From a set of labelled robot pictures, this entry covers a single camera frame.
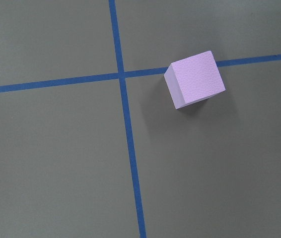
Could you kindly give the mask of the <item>purple foam block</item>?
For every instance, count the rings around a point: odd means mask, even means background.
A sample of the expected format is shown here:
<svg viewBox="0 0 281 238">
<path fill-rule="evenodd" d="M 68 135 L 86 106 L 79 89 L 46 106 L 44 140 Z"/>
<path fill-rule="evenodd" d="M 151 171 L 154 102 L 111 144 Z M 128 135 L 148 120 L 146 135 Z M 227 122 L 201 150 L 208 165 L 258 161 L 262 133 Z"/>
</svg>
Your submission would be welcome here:
<svg viewBox="0 0 281 238">
<path fill-rule="evenodd" d="M 211 51 L 171 63 L 164 73 L 164 78 L 175 109 L 206 100 L 225 91 Z"/>
</svg>

